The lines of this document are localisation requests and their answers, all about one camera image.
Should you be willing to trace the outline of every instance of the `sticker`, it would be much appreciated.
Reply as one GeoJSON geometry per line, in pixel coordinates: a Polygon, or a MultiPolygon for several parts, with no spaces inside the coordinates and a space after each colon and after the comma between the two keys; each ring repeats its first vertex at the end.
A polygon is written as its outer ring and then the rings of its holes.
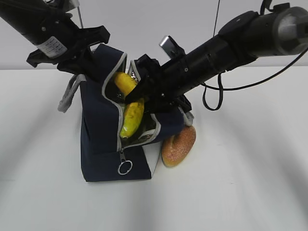
{"type": "Polygon", "coordinates": [[[51,59],[58,58],[67,51],[66,46],[54,36],[50,37],[46,42],[37,45],[37,48],[51,59]]]}

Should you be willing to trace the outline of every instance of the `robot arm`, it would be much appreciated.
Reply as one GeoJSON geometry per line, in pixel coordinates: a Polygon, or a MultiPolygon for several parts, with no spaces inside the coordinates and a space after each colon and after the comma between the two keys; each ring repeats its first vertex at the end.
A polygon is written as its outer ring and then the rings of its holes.
{"type": "MultiPolygon", "coordinates": [[[[264,1],[269,9],[270,0],[264,1]]],[[[58,64],[60,71],[86,74],[98,81],[90,46],[108,43],[104,26],[79,29],[66,13],[67,0],[0,0],[0,17],[38,50],[28,63],[58,64]]],[[[172,37],[160,46],[171,60],[160,65],[147,55],[136,66],[142,73],[137,87],[126,97],[130,103],[143,97],[147,112],[181,105],[190,111],[184,93],[210,78],[249,64],[259,57],[294,55],[308,49],[308,12],[289,3],[274,6],[272,13],[246,12],[227,23],[212,39],[185,54],[172,37]]]]}
{"type": "Polygon", "coordinates": [[[259,15],[249,11],[227,23],[212,39],[185,54],[171,38],[161,47],[171,60],[159,66],[144,55],[137,66],[146,73],[126,97],[148,98],[151,108],[179,103],[186,110],[183,94],[210,78],[249,64],[259,57],[300,54],[308,48],[308,12],[287,4],[277,5],[272,13],[259,15]]]}

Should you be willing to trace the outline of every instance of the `fabric bag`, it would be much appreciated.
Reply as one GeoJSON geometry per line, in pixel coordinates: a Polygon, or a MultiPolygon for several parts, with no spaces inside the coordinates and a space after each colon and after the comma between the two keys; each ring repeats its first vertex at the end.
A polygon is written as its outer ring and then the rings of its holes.
{"type": "MultiPolygon", "coordinates": [[[[74,76],[58,108],[66,112],[80,86],[84,179],[88,182],[151,179],[161,141],[180,133],[185,125],[191,125],[193,116],[177,107],[168,113],[145,114],[133,137],[122,140],[119,133],[124,118],[124,97],[114,84],[113,76],[116,72],[125,72],[127,54],[101,44],[93,56],[99,64],[100,82],[84,75],[74,76]]],[[[128,73],[140,78],[134,61],[128,73]]]]}

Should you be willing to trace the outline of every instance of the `banana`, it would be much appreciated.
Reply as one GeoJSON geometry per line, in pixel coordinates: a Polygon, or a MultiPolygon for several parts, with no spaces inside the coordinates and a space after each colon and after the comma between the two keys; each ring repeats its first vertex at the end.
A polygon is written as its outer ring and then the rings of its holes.
{"type": "MultiPolygon", "coordinates": [[[[117,72],[114,77],[116,86],[126,97],[136,86],[137,82],[128,74],[117,72]]],[[[144,99],[141,98],[126,106],[124,123],[120,132],[121,138],[131,137],[139,128],[144,112],[144,99]]]]}

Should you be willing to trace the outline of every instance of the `bagel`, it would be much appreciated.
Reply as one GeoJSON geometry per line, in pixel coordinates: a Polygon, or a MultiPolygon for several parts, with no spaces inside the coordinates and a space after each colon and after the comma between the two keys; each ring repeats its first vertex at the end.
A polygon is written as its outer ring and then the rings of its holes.
{"type": "Polygon", "coordinates": [[[162,159],[167,167],[175,167],[181,163],[196,140],[193,126],[185,127],[179,134],[166,139],[162,147],[162,159]]]}

